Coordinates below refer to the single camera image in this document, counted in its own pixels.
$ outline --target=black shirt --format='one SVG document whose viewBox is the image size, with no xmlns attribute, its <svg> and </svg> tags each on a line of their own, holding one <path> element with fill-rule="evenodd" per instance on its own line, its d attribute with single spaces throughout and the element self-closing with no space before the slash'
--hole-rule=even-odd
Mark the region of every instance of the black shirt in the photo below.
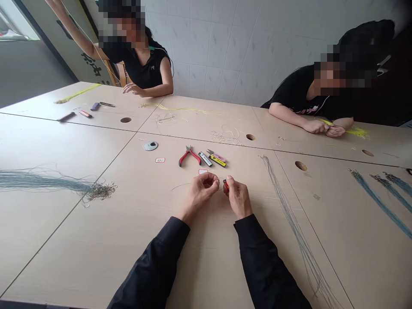
<svg viewBox="0 0 412 309">
<path fill-rule="evenodd" d="M 251 215 L 236 221 L 235 229 L 255 308 L 311 308 L 256 217 Z M 171 217 L 136 261 L 108 309 L 164 309 L 175 280 L 177 260 L 189 232 L 186 223 Z"/>
<path fill-rule="evenodd" d="M 130 79 L 140 88 L 153 88 L 163 84 L 162 75 L 160 73 L 160 63 L 164 57 L 167 57 L 165 51 L 161 49 L 150 51 L 149 60 L 142 66 L 136 51 L 133 48 L 125 48 L 120 45 L 115 45 L 113 48 L 102 49 L 112 62 L 116 64 L 121 61 L 124 62 L 124 67 Z"/>
<path fill-rule="evenodd" d="M 310 85 L 315 78 L 315 66 L 301 67 L 289 75 L 262 108 L 273 102 L 281 103 L 297 114 L 325 116 L 330 120 L 353 117 L 349 96 L 317 96 L 307 100 Z"/>
</svg>

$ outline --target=purple lighter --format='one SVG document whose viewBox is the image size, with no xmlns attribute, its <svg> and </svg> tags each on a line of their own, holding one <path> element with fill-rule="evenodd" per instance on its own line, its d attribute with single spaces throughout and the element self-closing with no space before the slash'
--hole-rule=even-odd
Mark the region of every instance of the purple lighter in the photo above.
<svg viewBox="0 0 412 309">
<path fill-rule="evenodd" d="M 99 106 L 100 106 L 100 103 L 96 102 L 95 104 L 93 104 L 93 107 L 90 110 L 95 112 L 99 109 Z"/>
</svg>

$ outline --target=window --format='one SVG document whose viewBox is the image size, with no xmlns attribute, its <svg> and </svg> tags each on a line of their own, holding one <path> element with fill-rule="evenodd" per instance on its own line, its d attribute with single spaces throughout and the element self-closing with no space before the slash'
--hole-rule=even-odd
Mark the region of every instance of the window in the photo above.
<svg viewBox="0 0 412 309">
<path fill-rule="evenodd" d="M 0 4 L 0 40 L 39 40 L 12 0 L 2 0 Z"/>
</svg>

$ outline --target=tile wall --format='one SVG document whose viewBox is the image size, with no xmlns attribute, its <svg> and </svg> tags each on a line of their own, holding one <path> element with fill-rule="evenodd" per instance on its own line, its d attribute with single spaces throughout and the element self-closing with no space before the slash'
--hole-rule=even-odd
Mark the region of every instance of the tile wall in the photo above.
<svg viewBox="0 0 412 309">
<path fill-rule="evenodd" d="M 145 0 L 145 9 L 173 60 L 176 95 L 251 106 L 347 30 L 406 24 L 400 0 Z"/>
</svg>

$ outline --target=table surface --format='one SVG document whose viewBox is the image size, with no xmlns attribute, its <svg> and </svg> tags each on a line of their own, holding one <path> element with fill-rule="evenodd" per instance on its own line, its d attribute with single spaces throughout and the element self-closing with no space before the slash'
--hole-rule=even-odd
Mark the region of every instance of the table surface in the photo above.
<svg viewBox="0 0 412 309">
<path fill-rule="evenodd" d="M 119 186 L 110 199 L 94 200 L 88 208 L 81 197 L 64 190 L 0 192 L 0 251 L 7 252 L 0 254 L 1 300 L 107 306 L 135 260 L 181 205 L 188 183 L 199 168 L 207 168 L 192 157 L 178 166 L 185 146 L 192 145 L 196 153 L 212 149 L 228 158 L 225 169 L 216 164 L 207 169 L 247 184 L 259 222 L 313 308 L 328 308 L 327 296 L 333 308 L 408 308 L 412 240 L 347 169 L 357 169 L 412 229 L 412 214 L 369 177 L 388 172 L 411 183 L 406 170 L 398 168 L 411 166 L 410 131 L 357 124 L 370 130 L 370 141 L 348 134 L 330 139 L 281 122 L 264 109 L 178 96 L 141 99 L 111 86 L 53 104 L 89 85 L 74 84 L 0 109 L 0 128 L 10 132 L 0 137 L 1 169 L 44 167 L 76 178 L 94 175 L 94 180 Z M 101 106 L 93 119 L 78 115 L 71 120 L 76 123 L 55 121 L 85 101 L 88 108 L 96 101 L 114 103 L 115 114 Z M 162 105 L 140 108 L 145 103 Z M 124 117 L 132 121 L 120 122 Z M 143 150 L 151 140 L 159 147 Z M 311 285 L 318 281 L 286 220 L 264 155 L 313 255 L 309 262 L 318 265 L 321 284 L 329 285 L 316 297 Z M 156 158 L 165 162 L 155 163 Z M 253 308 L 234 220 L 219 191 L 193 224 L 168 308 Z"/>
</svg>

